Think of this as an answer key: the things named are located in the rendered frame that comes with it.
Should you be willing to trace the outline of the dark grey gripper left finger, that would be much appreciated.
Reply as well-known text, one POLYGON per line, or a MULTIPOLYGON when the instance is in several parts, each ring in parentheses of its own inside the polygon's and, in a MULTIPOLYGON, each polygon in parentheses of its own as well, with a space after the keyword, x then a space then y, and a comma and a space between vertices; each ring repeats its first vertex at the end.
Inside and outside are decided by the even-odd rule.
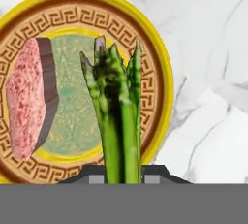
POLYGON ((78 175, 64 179, 62 183, 105 184, 105 166, 85 165, 78 175))

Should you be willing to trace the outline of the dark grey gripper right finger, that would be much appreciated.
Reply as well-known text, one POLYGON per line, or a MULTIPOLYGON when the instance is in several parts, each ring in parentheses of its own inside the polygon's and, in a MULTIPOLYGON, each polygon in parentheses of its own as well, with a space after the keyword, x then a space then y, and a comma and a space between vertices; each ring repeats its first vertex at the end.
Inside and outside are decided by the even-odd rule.
POLYGON ((141 167, 141 179, 144 184, 188 184, 187 180, 172 175, 165 165, 143 165, 141 167))

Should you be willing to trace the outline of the green asparagus bunch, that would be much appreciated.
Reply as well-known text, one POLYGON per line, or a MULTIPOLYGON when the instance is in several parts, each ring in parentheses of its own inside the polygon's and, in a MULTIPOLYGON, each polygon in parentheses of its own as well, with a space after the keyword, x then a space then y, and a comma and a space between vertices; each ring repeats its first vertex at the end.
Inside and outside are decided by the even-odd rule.
POLYGON ((93 62, 79 56, 100 128, 106 181, 140 184, 140 42, 128 62, 103 36, 94 40, 93 62))

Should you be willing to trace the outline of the raw pink steak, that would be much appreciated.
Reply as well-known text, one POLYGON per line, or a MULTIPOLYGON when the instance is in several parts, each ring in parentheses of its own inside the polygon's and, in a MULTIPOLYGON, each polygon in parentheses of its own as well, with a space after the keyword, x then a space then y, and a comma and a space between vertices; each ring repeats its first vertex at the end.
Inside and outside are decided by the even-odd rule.
POLYGON ((47 139, 59 96, 49 38, 24 44, 6 83, 12 153, 27 160, 47 139))

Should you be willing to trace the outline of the yellow rimmed patterned plate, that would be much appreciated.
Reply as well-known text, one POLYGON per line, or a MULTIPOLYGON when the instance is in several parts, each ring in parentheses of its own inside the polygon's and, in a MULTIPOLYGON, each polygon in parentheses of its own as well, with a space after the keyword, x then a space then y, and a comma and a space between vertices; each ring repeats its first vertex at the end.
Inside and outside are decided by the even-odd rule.
POLYGON ((150 21, 125 0, 25 0, 0 17, 0 184, 54 184, 85 165, 104 165, 102 139, 80 56, 94 61, 94 40, 116 44, 128 62, 141 47, 140 161, 149 163, 171 119, 170 59, 150 21), (49 38, 59 104, 46 141, 27 159, 12 153, 6 83, 31 38, 49 38))

